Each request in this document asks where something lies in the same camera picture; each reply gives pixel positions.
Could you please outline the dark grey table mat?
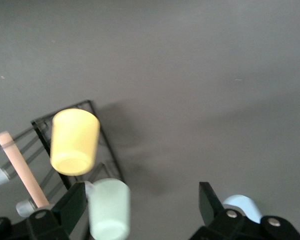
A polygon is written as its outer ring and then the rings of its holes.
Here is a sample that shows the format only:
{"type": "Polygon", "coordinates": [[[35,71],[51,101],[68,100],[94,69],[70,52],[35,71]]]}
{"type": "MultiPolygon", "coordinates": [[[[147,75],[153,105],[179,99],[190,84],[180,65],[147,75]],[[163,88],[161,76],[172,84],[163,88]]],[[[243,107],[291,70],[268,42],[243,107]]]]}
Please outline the dark grey table mat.
{"type": "Polygon", "coordinates": [[[0,0],[0,132],[83,100],[129,240],[188,240],[201,181],[300,232],[300,0],[0,0]]]}

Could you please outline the black wire cup holder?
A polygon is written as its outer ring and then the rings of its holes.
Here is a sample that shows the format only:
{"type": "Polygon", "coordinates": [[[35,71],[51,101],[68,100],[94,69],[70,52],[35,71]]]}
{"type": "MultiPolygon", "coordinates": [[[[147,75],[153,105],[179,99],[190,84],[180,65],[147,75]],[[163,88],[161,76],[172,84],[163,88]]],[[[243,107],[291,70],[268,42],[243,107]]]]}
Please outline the black wire cup holder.
{"type": "MultiPolygon", "coordinates": [[[[82,109],[80,103],[74,104],[74,105],[68,106],[66,108],[63,108],[59,111],[47,114],[47,115],[45,115],[41,118],[38,118],[38,119],[36,119],[32,122],[32,129],[34,131],[36,131],[37,136],[41,140],[42,145],[46,149],[49,157],[50,157],[50,147],[51,147],[52,119],[58,112],[60,112],[62,110],[65,110],[65,109],[69,109],[69,108],[70,109],[73,109],[73,108],[74,109],[77,109],[77,108],[82,109]]],[[[90,110],[86,110],[86,111],[92,113],[98,119],[95,108],[92,107],[90,110]]],[[[103,130],[101,122],[100,122],[99,139],[100,138],[106,138],[106,134],[103,130]]],[[[12,138],[11,135],[8,132],[4,131],[4,132],[0,133],[0,146],[3,149],[4,153],[6,154],[7,158],[9,159],[10,164],[13,166],[16,174],[19,176],[19,178],[23,182],[25,188],[27,189],[28,193],[30,194],[30,196],[31,196],[31,198],[34,202],[34,205],[36,206],[36,209],[33,210],[27,217],[29,217],[32,213],[34,213],[38,210],[41,210],[41,209],[47,209],[47,210],[52,209],[55,204],[51,205],[49,203],[47,197],[43,193],[40,185],[38,184],[38,182],[35,179],[33,173],[31,172],[31,170],[28,166],[28,163],[26,162],[26,160],[24,159],[21,151],[18,149],[17,145],[15,144],[15,139],[12,138]]],[[[59,172],[58,172],[58,174],[61,176],[61,178],[64,182],[67,181],[68,177],[73,177],[73,176],[63,175],[59,172]]],[[[118,178],[114,178],[114,179],[118,179],[118,180],[125,183],[124,177],[121,176],[121,175],[118,178]]],[[[84,182],[85,183],[86,181],[88,181],[90,183],[94,183],[98,180],[95,180],[91,176],[90,178],[88,178],[86,180],[78,181],[78,182],[84,182]]],[[[67,191],[74,184],[70,184],[70,185],[68,184],[67,185],[67,191]]],[[[85,212],[88,212],[88,200],[87,200],[87,207],[86,207],[84,213],[85,212]]],[[[89,221],[88,221],[86,237],[87,238],[89,238],[89,237],[93,238],[90,234],[89,221]]]]}

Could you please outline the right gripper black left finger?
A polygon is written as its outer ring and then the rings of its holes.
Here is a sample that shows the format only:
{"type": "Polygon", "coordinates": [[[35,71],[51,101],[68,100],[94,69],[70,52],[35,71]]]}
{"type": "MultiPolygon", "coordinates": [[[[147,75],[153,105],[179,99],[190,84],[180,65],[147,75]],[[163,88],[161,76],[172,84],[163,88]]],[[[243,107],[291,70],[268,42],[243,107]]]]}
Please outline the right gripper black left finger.
{"type": "Polygon", "coordinates": [[[85,183],[75,183],[50,210],[38,210],[14,225],[0,217],[0,240],[70,240],[86,207],[85,183]]]}

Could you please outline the pale green plastic cup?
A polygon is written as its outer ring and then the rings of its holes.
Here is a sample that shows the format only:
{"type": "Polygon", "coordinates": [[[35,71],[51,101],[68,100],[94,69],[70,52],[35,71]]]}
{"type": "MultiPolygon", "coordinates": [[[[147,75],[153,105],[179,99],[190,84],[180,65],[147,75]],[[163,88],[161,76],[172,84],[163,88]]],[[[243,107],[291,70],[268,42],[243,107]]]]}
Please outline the pale green plastic cup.
{"type": "Polygon", "coordinates": [[[127,240],[130,234],[130,188],[104,178],[85,182],[90,234],[95,240],[127,240]]]}

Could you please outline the light blue plastic cup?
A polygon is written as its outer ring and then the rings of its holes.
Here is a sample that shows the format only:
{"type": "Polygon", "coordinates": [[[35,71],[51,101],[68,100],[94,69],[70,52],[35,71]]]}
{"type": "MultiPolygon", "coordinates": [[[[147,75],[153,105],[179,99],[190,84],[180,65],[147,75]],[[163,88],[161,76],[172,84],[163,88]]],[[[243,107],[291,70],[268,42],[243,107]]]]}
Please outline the light blue plastic cup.
{"type": "Polygon", "coordinates": [[[239,211],[242,215],[255,223],[261,223],[262,214],[259,208],[251,198],[245,195],[232,195],[223,201],[223,206],[239,211]]]}

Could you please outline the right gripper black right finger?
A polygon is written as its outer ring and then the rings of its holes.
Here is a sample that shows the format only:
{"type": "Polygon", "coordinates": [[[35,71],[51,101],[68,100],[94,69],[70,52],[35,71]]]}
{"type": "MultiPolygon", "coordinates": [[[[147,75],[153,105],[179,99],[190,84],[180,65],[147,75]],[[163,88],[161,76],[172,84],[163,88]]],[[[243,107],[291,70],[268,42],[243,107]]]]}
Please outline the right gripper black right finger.
{"type": "Polygon", "coordinates": [[[205,225],[188,240],[300,240],[300,233],[284,218],[266,215],[256,223],[235,209],[225,209],[208,182],[199,183],[199,210],[205,225]]]}

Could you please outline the yellow plastic cup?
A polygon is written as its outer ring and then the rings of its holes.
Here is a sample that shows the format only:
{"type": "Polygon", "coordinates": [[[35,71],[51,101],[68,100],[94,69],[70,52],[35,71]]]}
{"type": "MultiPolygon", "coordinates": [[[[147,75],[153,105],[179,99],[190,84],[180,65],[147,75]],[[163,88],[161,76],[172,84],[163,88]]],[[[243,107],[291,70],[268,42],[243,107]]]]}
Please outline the yellow plastic cup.
{"type": "Polygon", "coordinates": [[[50,163],[66,176],[84,175],[95,165],[100,122],[92,113],[70,108],[52,119],[50,163]]]}

